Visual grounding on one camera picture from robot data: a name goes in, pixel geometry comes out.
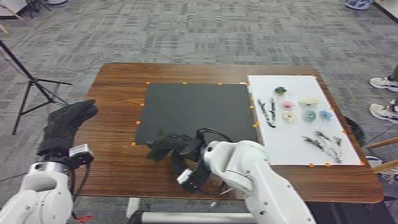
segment blue object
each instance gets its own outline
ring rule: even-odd
[[[366,10],[375,0],[345,0],[345,6],[352,10]]]
[[[304,121],[313,122],[316,119],[316,113],[313,110],[308,110],[304,113]]]
[[[332,119],[332,113],[327,110],[320,111],[320,118],[331,121]]]

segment person's leg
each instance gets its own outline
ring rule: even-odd
[[[370,113],[372,115],[388,120],[393,124],[398,124],[398,99],[395,99],[388,106],[379,104],[370,105]]]
[[[389,89],[393,92],[398,92],[398,65],[393,75],[384,78],[370,79],[370,85],[379,89]]]

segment person's shoe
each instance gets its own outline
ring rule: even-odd
[[[398,111],[395,106],[395,100],[391,101],[389,106],[382,106],[379,104],[370,105],[370,113],[372,115],[382,119],[388,120],[393,124],[398,124]]]
[[[393,80],[393,76],[370,79],[370,85],[379,89],[389,89],[398,92],[398,81]]]

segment pink object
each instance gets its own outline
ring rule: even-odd
[[[295,104],[292,103],[292,101],[283,102],[284,109],[292,109],[293,106],[295,106]]]

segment black mat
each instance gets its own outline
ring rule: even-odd
[[[245,85],[151,84],[135,143],[158,139],[158,131],[194,137],[199,128],[213,128],[233,141],[258,141]]]

